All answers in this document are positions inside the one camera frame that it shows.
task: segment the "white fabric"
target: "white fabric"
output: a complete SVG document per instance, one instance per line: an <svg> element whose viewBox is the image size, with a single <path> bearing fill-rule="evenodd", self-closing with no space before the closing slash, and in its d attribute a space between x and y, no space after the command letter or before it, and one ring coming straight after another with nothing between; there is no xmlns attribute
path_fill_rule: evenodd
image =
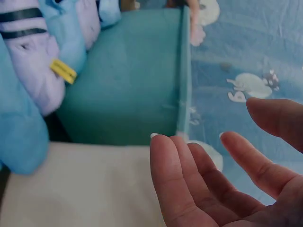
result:
<svg viewBox="0 0 303 227"><path fill-rule="evenodd" d="M2 0L0 13L38 8L38 0ZM44 18L31 18L0 23L0 31L20 31L31 28L47 30ZM65 84L49 68L59 54L57 42L49 33L27 35L5 40L15 72L38 106L41 114L55 111L64 98Z"/></svg>
<svg viewBox="0 0 303 227"><path fill-rule="evenodd" d="M148 147L52 143L33 176L12 175L1 227L164 227Z"/></svg>

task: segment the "black stripe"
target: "black stripe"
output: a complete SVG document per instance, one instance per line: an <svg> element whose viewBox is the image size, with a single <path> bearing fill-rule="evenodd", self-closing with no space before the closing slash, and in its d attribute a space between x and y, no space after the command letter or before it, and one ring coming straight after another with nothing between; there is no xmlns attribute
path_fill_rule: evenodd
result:
<svg viewBox="0 0 303 227"><path fill-rule="evenodd" d="M16 39L26 35L40 34L45 32L47 31L42 28L32 28L32 29L22 30L17 32L0 32L0 34L2 35L3 39Z"/></svg>
<svg viewBox="0 0 303 227"><path fill-rule="evenodd" d="M40 9L31 8L0 14L0 23L29 18L43 17Z"/></svg>

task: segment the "finger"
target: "finger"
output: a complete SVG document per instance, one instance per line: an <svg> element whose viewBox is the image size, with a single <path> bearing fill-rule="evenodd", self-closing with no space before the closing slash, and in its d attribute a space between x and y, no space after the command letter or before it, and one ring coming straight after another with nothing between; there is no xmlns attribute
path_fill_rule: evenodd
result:
<svg viewBox="0 0 303 227"><path fill-rule="evenodd" d="M244 137L226 132L221 141L233 159L247 172L254 184L276 199L284 186L298 174L274 164Z"/></svg>
<svg viewBox="0 0 303 227"><path fill-rule="evenodd" d="M202 176L199 174L195 160L181 137L173 136L182 167L183 178L196 205L215 220L219 226L239 220L238 215L223 206L210 193Z"/></svg>
<svg viewBox="0 0 303 227"><path fill-rule="evenodd" d="M281 137L303 152L303 105L285 99L250 98L247 101L247 108L260 128Z"/></svg>
<svg viewBox="0 0 303 227"><path fill-rule="evenodd" d="M171 139L162 135L153 137L150 151L152 180L167 226L217 226L195 205Z"/></svg>
<svg viewBox="0 0 303 227"><path fill-rule="evenodd" d="M236 190L226 177L217 170L212 159L200 145L191 143L188 147L208 189L224 206L234 211L241 218L265 208L258 200Z"/></svg>

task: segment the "palm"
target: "palm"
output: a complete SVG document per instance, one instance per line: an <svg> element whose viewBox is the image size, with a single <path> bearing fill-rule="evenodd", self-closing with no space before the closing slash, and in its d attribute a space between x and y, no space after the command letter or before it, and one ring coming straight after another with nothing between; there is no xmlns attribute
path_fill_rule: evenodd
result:
<svg viewBox="0 0 303 227"><path fill-rule="evenodd" d="M302 105L258 99L247 105L261 128L303 151ZM237 191L201 146L179 137L156 136L151 140L151 175L167 226L303 225L303 176L275 165L235 132L224 133L221 141L254 184L276 199L275 204L266 207Z"/></svg>

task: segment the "light blue fabric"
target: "light blue fabric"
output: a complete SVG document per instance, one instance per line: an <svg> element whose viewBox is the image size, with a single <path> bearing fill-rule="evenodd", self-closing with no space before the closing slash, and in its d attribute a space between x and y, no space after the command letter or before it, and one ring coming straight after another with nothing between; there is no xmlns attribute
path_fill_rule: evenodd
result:
<svg viewBox="0 0 303 227"><path fill-rule="evenodd" d="M0 36L0 168L31 174L44 161L49 140L45 122L17 79Z"/></svg>
<svg viewBox="0 0 303 227"><path fill-rule="evenodd" d="M121 19L119 0L100 0L99 15L102 19L101 28L116 24Z"/></svg>
<svg viewBox="0 0 303 227"><path fill-rule="evenodd" d="M303 173L303 154L262 131L245 103L251 96L303 103L303 2L217 2L219 19L204 27L202 45L191 48L194 111L190 138L223 155L223 173L239 190L271 204L272 198L232 160L219 134L238 132L274 162Z"/></svg>
<svg viewBox="0 0 303 227"><path fill-rule="evenodd" d="M77 73L86 61L85 40L78 21L77 0L39 0L40 10L46 20L49 33L56 37L60 48L59 59Z"/></svg>

